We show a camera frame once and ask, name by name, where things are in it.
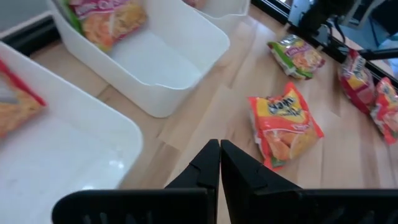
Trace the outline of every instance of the ramen noodle package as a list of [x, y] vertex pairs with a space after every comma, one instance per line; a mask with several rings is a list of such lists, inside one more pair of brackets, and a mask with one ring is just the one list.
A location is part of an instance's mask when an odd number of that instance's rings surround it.
[[183, 0], [189, 6], [194, 7], [195, 9], [203, 9], [206, 4], [206, 0]]
[[80, 21], [77, 30], [105, 52], [147, 20], [144, 8], [133, 0], [66, 1]]
[[375, 89], [373, 77], [365, 68], [366, 60], [353, 49], [338, 70], [338, 78], [344, 93], [351, 102], [363, 113], [369, 114], [374, 106]]
[[37, 114], [44, 101], [0, 61], [0, 136]]
[[306, 41], [288, 35], [279, 42], [269, 42], [269, 48], [286, 75], [308, 80], [325, 64], [322, 56]]
[[272, 170], [280, 169], [323, 137], [293, 83], [286, 85], [283, 96], [248, 100], [256, 143], [264, 156], [264, 165]]
[[398, 95], [390, 79], [383, 78], [376, 87], [376, 105], [371, 112], [373, 121], [378, 126], [388, 144], [398, 139]]

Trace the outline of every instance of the black frame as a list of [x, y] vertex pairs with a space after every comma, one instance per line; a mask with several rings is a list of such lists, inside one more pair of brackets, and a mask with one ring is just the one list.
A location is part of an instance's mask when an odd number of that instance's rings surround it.
[[231, 224], [398, 222], [398, 190], [301, 189], [212, 139], [165, 189], [76, 192], [54, 206], [53, 223], [215, 224], [220, 165]]
[[[337, 62], [344, 62], [348, 48], [336, 48], [335, 45], [328, 45], [328, 29], [326, 27], [321, 27], [319, 34], [317, 36], [309, 35], [308, 32], [303, 32], [298, 28], [299, 20], [303, 12], [306, 12], [310, 3], [306, 0], [295, 0], [292, 7], [288, 7], [286, 4], [278, 0], [251, 0], [252, 4], [257, 6], [260, 10], [264, 11], [268, 15], [272, 16], [275, 20], [281, 24], [290, 23], [290, 29], [297, 35], [301, 36], [307, 42], [311, 43], [313, 46], [318, 47], [323, 46], [323, 51], [328, 54], [331, 58], [335, 59]], [[333, 42], [337, 45], [343, 45], [343, 43], [333, 37]], [[393, 58], [398, 56], [398, 49], [388, 49], [388, 50], [361, 50], [360, 54], [367, 60], [379, 60], [385, 58]], [[384, 70], [373, 64], [372, 62], [366, 63], [366, 68], [368, 68], [372, 75], [374, 81], [377, 83], [380, 79], [384, 77], [389, 77], [396, 90], [398, 90], [398, 80]]]

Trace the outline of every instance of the snack bag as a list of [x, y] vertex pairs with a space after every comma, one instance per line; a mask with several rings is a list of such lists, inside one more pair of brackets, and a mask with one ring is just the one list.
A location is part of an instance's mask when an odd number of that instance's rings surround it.
[[390, 79], [382, 78], [376, 88], [376, 105], [371, 112], [387, 144], [398, 139], [398, 95]]
[[301, 80], [313, 78], [313, 73], [325, 64], [317, 50], [296, 35], [269, 42], [268, 47], [285, 74]]
[[291, 82], [283, 96], [248, 100], [256, 143], [264, 156], [264, 165], [272, 170], [280, 169], [323, 137], [303, 96]]
[[375, 89], [373, 77], [365, 68], [366, 60], [353, 49], [338, 70], [338, 78], [345, 95], [363, 113], [369, 114], [374, 106]]
[[183, 0], [186, 4], [188, 4], [191, 7], [194, 7], [195, 9], [203, 9], [206, 4], [206, 0]]
[[43, 99], [0, 60], [0, 137], [18, 128], [44, 106]]
[[66, 0], [80, 21], [82, 34], [108, 52], [117, 40], [145, 23], [147, 16], [132, 0]]

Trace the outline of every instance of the noodle image on package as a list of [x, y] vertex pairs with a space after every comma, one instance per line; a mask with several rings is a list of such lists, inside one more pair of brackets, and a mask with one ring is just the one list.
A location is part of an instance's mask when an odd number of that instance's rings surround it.
[[249, 97], [256, 143], [264, 156], [264, 165], [278, 170], [323, 137], [307, 103], [293, 83], [283, 96]]

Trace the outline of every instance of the wooden surface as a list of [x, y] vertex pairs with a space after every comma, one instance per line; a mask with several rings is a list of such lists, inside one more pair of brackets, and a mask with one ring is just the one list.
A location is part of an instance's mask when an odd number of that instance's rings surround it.
[[[134, 120], [144, 150], [122, 189], [159, 189], [179, 175], [209, 139], [230, 139], [262, 160], [253, 140], [247, 96], [279, 95], [289, 79], [272, 58], [267, 41], [282, 26], [255, 7], [231, 36], [231, 48], [169, 118], [153, 118], [56, 43], [34, 60]], [[337, 64], [326, 64], [313, 80], [296, 82], [325, 133], [317, 145], [280, 175], [303, 188], [393, 188], [398, 149], [384, 144], [373, 122], [345, 98]], [[229, 223], [222, 187], [219, 223]]]

